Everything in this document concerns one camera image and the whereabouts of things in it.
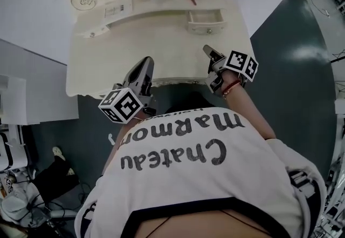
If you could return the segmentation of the cream ornate dressing table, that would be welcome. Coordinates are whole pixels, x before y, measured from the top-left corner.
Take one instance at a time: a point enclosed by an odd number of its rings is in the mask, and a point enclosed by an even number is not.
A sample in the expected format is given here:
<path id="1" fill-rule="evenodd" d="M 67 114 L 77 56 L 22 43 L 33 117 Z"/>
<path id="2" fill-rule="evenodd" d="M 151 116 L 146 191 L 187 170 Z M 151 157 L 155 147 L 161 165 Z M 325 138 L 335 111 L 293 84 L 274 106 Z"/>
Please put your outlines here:
<path id="1" fill-rule="evenodd" d="M 253 49 L 237 0 L 70 0 L 76 21 L 67 63 L 68 96 L 102 97 L 142 58 L 153 58 L 153 85 L 200 83 L 207 75 L 209 59 L 204 45 L 229 56 L 238 51 L 253 56 Z M 105 8 L 124 4 L 119 15 L 105 18 Z M 187 11 L 221 9 L 225 29 L 214 35 L 187 30 Z M 94 38 L 78 32 L 108 25 L 110 30 Z"/>

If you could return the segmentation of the person's right forearm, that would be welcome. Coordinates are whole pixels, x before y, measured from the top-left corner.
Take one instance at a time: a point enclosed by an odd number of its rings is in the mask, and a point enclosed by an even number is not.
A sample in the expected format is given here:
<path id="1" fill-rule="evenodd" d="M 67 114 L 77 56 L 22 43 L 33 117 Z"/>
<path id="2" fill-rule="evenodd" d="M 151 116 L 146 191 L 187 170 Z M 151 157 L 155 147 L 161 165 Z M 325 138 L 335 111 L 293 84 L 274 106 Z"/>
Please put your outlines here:
<path id="1" fill-rule="evenodd" d="M 224 96 L 229 108 L 247 119 L 265 140 L 276 138 L 273 129 L 240 84 L 226 90 Z"/>

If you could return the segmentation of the person's white printed shirt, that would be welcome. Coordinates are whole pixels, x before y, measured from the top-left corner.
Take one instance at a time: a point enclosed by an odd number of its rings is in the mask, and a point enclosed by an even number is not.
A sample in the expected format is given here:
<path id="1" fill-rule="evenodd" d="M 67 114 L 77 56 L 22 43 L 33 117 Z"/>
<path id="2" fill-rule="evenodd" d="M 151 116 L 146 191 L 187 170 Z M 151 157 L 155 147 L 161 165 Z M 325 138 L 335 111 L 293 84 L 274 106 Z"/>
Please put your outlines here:
<path id="1" fill-rule="evenodd" d="M 133 238 L 141 222 L 232 209 L 275 238 L 307 238 L 325 206 L 317 167 L 240 114 L 198 108 L 132 127 L 75 218 L 77 238 Z"/>

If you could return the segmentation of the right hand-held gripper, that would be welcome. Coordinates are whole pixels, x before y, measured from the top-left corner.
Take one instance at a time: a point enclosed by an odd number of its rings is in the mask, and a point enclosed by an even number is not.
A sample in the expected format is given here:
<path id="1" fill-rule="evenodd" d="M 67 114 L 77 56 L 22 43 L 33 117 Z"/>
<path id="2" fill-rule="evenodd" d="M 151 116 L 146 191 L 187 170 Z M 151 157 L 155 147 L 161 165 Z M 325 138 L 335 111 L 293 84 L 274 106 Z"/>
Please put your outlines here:
<path id="1" fill-rule="evenodd" d="M 253 56 L 233 50 L 225 56 L 209 45 L 204 45 L 203 51 L 210 58 L 206 85 L 213 94 L 221 94 L 222 72 L 225 70 L 236 72 L 241 86 L 247 81 L 253 82 L 258 70 L 258 62 Z"/>

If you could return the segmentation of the person's left forearm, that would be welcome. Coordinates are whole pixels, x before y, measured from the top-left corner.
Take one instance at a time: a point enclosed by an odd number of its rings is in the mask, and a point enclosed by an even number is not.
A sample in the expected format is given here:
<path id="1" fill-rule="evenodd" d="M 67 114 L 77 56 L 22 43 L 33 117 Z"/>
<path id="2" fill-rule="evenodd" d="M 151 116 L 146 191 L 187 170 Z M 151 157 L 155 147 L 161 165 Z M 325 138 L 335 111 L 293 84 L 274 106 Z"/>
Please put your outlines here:
<path id="1" fill-rule="evenodd" d="M 136 124 L 138 124 L 139 122 L 141 121 L 141 119 L 138 119 L 138 118 L 134 118 L 132 119 L 128 124 L 126 125 L 123 125 L 118 133 L 118 136 L 116 138 L 116 141 L 115 141 L 115 144 L 110 152 L 110 155 L 103 167 L 103 170 L 102 170 L 102 174 L 105 173 L 107 167 L 109 166 L 109 164 L 111 163 L 111 161 L 113 160 L 117 150 L 119 149 L 120 147 L 120 144 L 121 144 L 121 141 L 123 139 L 123 137 L 125 136 L 125 134 L 131 130 Z"/>

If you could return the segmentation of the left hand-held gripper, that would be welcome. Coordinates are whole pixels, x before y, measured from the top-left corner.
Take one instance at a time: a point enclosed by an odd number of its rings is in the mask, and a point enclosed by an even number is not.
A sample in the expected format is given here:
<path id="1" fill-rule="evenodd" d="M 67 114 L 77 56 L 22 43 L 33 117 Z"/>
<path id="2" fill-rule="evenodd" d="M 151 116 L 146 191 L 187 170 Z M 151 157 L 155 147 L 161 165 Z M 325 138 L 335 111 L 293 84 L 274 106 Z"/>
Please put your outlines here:
<path id="1" fill-rule="evenodd" d="M 98 108 L 113 123 L 127 124 L 140 111 L 156 114 L 154 97 L 150 93 L 154 71 L 152 57 L 144 57 L 126 74 L 123 83 L 117 83 L 102 99 Z"/>

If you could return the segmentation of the cream small drawer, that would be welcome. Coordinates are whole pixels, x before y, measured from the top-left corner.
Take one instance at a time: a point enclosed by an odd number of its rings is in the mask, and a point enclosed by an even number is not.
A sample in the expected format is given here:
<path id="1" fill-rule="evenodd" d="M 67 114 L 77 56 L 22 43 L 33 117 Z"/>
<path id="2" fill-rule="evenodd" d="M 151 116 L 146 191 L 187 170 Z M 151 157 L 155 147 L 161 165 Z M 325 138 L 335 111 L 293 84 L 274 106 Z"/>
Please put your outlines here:
<path id="1" fill-rule="evenodd" d="M 195 35 L 214 35 L 227 26 L 221 9 L 187 11 L 187 30 Z"/>
<path id="2" fill-rule="evenodd" d="M 94 38 L 94 37 L 103 35 L 109 30 L 110 30 L 110 27 L 108 25 L 103 25 L 103 26 L 99 26 L 97 28 L 93 28 L 87 31 L 78 32 L 76 35 L 82 38 Z"/>

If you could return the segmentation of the white black equipment case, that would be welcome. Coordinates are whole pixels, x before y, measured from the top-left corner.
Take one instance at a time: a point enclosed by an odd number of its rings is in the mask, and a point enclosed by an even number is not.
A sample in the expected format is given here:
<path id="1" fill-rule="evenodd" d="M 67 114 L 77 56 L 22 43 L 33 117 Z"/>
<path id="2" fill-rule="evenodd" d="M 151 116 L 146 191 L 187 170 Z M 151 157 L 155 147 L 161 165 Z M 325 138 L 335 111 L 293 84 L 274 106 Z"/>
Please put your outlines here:
<path id="1" fill-rule="evenodd" d="M 0 130 L 0 172 L 20 169 L 29 164 L 22 128 L 8 125 Z"/>

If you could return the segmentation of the white paper label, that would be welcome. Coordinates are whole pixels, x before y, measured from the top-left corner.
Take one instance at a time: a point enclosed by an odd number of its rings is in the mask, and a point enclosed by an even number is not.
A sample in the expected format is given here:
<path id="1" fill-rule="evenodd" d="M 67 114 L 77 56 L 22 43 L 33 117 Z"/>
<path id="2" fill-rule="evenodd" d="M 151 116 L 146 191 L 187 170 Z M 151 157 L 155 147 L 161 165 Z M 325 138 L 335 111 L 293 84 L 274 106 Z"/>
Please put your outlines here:
<path id="1" fill-rule="evenodd" d="M 124 12 L 125 5 L 124 4 L 115 4 L 105 8 L 105 18 L 110 16 L 116 16 Z"/>

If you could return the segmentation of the person's right hand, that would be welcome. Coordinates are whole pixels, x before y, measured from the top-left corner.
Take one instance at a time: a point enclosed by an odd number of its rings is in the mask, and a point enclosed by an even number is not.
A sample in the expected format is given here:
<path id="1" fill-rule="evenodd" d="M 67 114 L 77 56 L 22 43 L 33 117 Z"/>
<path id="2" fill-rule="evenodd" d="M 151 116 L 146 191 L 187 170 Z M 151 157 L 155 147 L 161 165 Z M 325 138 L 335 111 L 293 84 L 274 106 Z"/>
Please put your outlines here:
<path id="1" fill-rule="evenodd" d="M 239 80 L 238 74 L 236 72 L 233 72 L 231 70 L 225 70 L 222 72 L 222 79 L 223 83 L 221 86 L 222 91 L 226 90 L 226 88 L 231 85 L 232 83 Z"/>

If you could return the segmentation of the white storage shelf rack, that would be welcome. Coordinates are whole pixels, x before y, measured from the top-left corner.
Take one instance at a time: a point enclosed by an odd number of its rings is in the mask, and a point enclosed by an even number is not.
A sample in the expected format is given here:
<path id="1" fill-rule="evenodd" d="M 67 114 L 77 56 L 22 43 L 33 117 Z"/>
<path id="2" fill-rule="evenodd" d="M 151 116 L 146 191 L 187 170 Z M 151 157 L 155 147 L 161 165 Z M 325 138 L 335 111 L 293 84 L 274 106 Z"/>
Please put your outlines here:
<path id="1" fill-rule="evenodd" d="M 335 147 L 326 184 L 327 203 L 322 223 L 323 238 L 345 235 L 345 98 L 335 101 Z"/>

